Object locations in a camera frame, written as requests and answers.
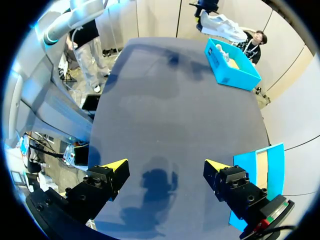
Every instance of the blue crate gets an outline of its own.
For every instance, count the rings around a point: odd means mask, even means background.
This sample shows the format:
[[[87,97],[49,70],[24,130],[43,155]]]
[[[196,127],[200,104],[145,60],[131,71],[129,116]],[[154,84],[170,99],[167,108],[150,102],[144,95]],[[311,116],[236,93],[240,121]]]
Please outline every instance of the blue crate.
[[[220,44],[223,51],[229,53],[229,57],[235,61],[239,69],[228,65],[221,52],[217,49],[216,44]],[[236,46],[209,38],[204,53],[208,58],[218,84],[252,91],[261,81],[261,77],[255,67]]]

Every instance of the gray pants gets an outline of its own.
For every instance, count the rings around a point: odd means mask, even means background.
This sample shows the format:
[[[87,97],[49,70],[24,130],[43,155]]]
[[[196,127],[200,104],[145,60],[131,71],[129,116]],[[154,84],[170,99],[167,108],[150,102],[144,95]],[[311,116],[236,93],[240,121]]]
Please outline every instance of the gray pants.
[[[87,42],[75,53],[87,84],[92,88],[96,87],[99,84],[98,74],[101,74],[102,77],[109,74],[110,71],[102,55],[100,38],[96,37]]]

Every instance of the lanyard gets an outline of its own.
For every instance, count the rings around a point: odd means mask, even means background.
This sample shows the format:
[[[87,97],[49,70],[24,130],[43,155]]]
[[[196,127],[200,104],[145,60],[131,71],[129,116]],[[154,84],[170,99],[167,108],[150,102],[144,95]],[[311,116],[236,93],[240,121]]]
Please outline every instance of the lanyard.
[[[247,44],[247,46],[245,47],[243,53],[246,54],[249,45],[252,43],[252,39],[249,41],[249,43]],[[257,46],[255,46],[254,48],[252,48],[251,50],[248,51],[248,53],[251,53],[253,50],[255,50],[257,47],[259,46],[259,44]]]

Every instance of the man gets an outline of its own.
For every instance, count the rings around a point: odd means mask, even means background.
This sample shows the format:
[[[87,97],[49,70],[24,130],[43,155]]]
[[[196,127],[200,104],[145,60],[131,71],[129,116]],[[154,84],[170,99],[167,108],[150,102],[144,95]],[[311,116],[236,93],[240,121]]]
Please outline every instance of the man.
[[[247,40],[239,43],[238,48],[252,61],[252,65],[256,66],[261,57],[260,45],[266,44],[268,38],[261,30],[256,31],[253,37],[247,32],[245,34],[247,35]]]
[[[84,24],[83,29],[77,30],[74,35],[74,47],[78,64],[84,74],[87,84],[94,90],[100,92],[98,74],[107,77],[110,70],[102,54],[101,42],[95,20]],[[75,30],[70,31],[66,38],[69,50],[72,50],[71,37]]]

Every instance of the gray table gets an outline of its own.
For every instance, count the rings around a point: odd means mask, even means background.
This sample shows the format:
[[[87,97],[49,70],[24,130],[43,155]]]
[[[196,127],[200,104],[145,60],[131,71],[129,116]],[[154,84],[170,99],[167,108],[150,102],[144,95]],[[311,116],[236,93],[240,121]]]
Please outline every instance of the gray table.
[[[254,94],[217,84],[205,44],[131,39],[100,98],[89,167],[128,158],[130,177],[95,219],[119,239],[239,239],[203,178],[205,159],[268,146]]]

